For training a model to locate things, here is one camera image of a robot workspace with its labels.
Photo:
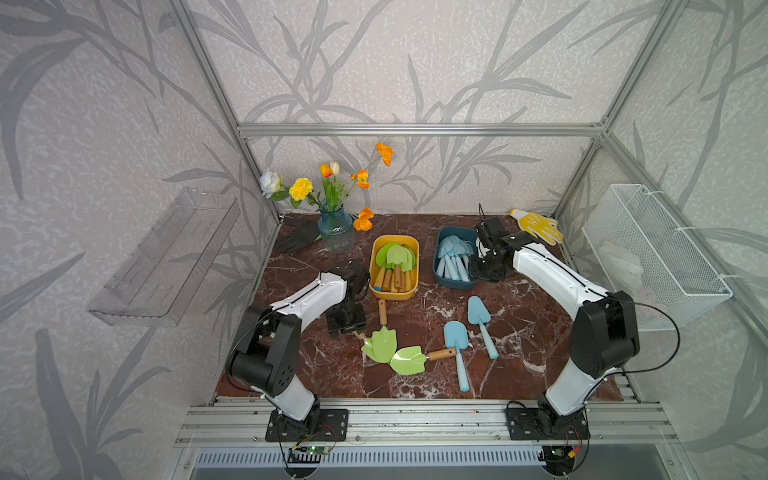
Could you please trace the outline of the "green square shovel wooden handle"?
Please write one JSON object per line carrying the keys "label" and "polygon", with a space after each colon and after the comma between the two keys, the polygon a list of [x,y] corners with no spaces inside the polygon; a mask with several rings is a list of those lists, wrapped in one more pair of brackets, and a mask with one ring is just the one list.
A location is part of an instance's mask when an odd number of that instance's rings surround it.
{"label": "green square shovel wooden handle", "polygon": [[424,353],[420,346],[405,347],[397,350],[389,362],[390,367],[403,376],[417,375],[426,370],[428,361],[455,357],[457,350],[448,348]]}

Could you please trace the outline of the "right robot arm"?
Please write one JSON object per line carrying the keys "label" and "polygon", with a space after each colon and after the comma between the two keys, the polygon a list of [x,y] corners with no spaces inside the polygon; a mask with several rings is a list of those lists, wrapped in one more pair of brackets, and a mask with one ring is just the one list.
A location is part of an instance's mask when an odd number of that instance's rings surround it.
{"label": "right robot arm", "polygon": [[498,218],[481,221],[475,232],[478,253],[470,259],[472,278],[500,282],[523,275],[570,316],[569,360],[538,404],[553,421],[575,415],[607,375],[640,352],[632,297],[591,282],[531,234],[507,232]]}

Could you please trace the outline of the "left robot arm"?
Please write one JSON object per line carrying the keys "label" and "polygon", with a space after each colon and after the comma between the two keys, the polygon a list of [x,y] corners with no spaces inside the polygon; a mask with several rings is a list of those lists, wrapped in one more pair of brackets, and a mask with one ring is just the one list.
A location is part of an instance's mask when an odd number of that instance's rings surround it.
{"label": "left robot arm", "polygon": [[329,334],[361,334],[367,328],[362,298],[370,281],[357,262],[322,271],[291,296],[249,307],[235,334],[224,374],[241,389],[264,395],[293,423],[314,426],[320,404],[297,376],[302,332],[323,318]]}

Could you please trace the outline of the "dark teal storage box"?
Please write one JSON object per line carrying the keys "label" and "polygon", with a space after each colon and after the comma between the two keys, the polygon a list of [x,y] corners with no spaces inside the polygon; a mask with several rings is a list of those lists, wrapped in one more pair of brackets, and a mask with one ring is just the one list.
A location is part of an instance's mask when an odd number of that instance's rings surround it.
{"label": "dark teal storage box", "polygon": [[477,239],[477,233],[469,228],[440,229],[433,260],[433,273],[439,285],[457,290],[471,290],[476,285],[469,276],[469,260],[477,253]]}

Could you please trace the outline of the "yellow storage box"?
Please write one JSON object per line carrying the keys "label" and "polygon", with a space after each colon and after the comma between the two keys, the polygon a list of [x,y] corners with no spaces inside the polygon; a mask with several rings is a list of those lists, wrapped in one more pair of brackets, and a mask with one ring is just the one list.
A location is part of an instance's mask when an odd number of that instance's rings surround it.
{"label": "yellow storage box", "polygon": [[379,299],[404,301],[419,284],[418,241],[411,236],[383,235],[374,244],[370,260],[370,290]]}

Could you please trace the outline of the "yellow white work glove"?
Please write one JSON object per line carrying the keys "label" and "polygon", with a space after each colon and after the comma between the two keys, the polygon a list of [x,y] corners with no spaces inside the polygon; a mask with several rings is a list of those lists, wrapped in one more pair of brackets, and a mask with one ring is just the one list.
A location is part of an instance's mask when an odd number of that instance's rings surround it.
{"label": "yellow white work glove", "polygon": [[521,209],[513,209],[509,212],[509,215],[517,221],[522,231],[543,240],[549,245],[561,244],[564,240],[564,236],[559,230],[558,222],[554,219]]}

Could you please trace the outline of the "glass vase with flowers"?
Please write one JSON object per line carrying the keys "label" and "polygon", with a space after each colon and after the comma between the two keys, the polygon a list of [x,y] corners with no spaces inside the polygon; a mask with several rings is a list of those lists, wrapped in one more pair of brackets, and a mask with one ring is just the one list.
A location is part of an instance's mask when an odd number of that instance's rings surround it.
{"label": "glass vase with flowers", "polygon": [[355,243],[357,231],[368,231],[373,227],[371,219],[374,213],[368,207],[356,215],[351,215],[344,207],[345,202],[355,190],[370,187],[372,165],[355,172],[347,173],[337,161],[320,166],[321,182],[315,186],[306,177],[296,179],[292,184],[284,183],[283,178],[267,171],[259,178],[263,195],[272,202],[287,200],[297,208],[307,204],[315,208],[320,219],[312,222],[299,218],[287,218],[284,223],[293,231],[275,243],[275,249],[281,253],[295,253],[317,241],[331,253],[350,249]]}

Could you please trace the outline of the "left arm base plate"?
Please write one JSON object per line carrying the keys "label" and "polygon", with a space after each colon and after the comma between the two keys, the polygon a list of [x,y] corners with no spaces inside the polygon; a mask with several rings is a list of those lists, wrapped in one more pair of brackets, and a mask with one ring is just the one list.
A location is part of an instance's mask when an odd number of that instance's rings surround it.
{"label": "left arm base plate", "polygon": [[348,409],[314,408],[304,420],[294,420],[277,410],[271,412],[265,440],[270,443],[299,441],[345,441]]}

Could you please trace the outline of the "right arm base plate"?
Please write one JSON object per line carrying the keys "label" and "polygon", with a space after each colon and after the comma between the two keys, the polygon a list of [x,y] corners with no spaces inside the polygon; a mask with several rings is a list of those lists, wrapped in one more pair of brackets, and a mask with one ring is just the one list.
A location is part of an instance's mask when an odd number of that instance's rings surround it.
{"label": "right arm base plate", "polygon": [[506,405],[505,418],[511,440],[583,442],[591,439],[584,408],[559,416],[549,407],[530,407],[511,400]]}

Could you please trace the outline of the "clear acrylic wall shelf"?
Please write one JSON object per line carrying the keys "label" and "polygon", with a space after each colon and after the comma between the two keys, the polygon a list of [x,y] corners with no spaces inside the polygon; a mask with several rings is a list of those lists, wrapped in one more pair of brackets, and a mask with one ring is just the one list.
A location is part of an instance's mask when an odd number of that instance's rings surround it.
{"label": "clear acrylic wall shelf", "polygon": [[182,189],[88,313],[110,326],[177,326],[240,213],[234,196]]}

